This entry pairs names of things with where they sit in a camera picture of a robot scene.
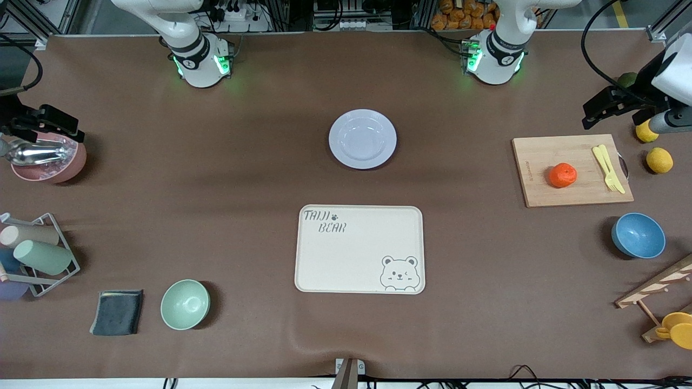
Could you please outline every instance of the cup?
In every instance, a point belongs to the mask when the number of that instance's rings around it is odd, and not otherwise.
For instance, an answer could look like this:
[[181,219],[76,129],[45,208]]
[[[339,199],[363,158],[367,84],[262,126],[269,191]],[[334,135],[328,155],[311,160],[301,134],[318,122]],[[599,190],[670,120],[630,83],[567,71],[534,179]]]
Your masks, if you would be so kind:
[[18,244],[14,254],[21,263],[49,275],[62,273],[75,259],[67,248],[35,240],[25,240]]
[[7,247],[17,247],[25,240],[57,245],[60,236],[53,226],[7,226],[0,232],[0,243]]
[[676,345],[692,350],[692,315],[685,312],[667,315],[663,318],[661,327],[656,329],[656,336],[672,339]]
[[14,252],[11,248],[0,248],[0,264],[8,273],[12,273],[19,270],[19,261],[15,259]]
[[0,282],[0,300],[18,300],[29,289],[25,282]]

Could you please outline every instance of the yellow cup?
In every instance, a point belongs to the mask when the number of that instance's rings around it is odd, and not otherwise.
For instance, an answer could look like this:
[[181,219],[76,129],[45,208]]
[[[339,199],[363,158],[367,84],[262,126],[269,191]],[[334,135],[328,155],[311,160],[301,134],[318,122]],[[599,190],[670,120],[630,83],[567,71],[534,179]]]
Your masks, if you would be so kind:
[[672,339],[685,349],[692,350],[692,315],[684,312],[673,312],[663,318],[656,335],[661,339]]

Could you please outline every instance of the lemon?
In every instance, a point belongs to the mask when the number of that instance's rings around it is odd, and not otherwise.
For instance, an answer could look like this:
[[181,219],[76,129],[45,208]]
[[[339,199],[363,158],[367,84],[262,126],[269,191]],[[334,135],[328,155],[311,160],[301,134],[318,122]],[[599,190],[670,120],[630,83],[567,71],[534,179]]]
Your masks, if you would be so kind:
[[646,164],[656,173],[667,173],[673,168],[673,157],[666,150],[654,147],[646,155]]
[[648,126],[648,120],[640,125],[637,126],[636,132],[637,132],[637,138],[639,138],[640,141],[642,142],[653,142],[656,139],[658,139],[658,134],[655,132],[651,131],[651,129]]

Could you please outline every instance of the cutting board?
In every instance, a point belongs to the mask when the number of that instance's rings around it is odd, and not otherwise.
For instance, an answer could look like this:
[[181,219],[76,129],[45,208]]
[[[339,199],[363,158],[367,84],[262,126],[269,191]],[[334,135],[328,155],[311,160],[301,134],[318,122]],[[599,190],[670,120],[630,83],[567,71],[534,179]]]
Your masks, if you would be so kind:
[[[512,145],[524,200],[529,208],[627,203],[635,200],[610,134],[515,138]],[[597,145],[605,145],[608,149],[625,194],[610,191],[603,181],[605,176],[591,151]],[[562,162],[574,166],[577,179],[566,188],[555,188],[548,181],[548,172]]]
[[295,286],[304,292],[421,293],[426,287],[421,211],[305,206],[298,220]]

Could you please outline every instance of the green bowl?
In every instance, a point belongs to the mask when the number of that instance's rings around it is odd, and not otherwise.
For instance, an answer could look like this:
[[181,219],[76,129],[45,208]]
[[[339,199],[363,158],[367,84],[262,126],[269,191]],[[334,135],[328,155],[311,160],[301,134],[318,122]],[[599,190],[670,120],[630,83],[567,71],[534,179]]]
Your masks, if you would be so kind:
[[172,329],[190,329],[209,312],[209,292],[195,280],[171,285],[161,300],[161,318]]

